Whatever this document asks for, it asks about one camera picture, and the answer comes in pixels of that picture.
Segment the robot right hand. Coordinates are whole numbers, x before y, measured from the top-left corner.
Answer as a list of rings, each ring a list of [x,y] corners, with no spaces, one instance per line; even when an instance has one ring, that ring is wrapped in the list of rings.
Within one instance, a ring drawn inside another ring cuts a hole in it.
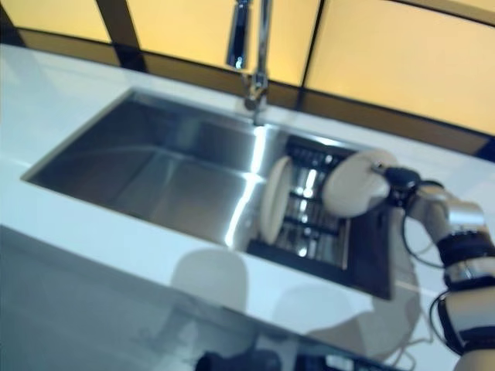
[[[400,166],[385,165],[382,162],[371,166],[388,185],[384,203],[388,206],[407,209],[410,199],[421,183],[421,176],[414,170]]]

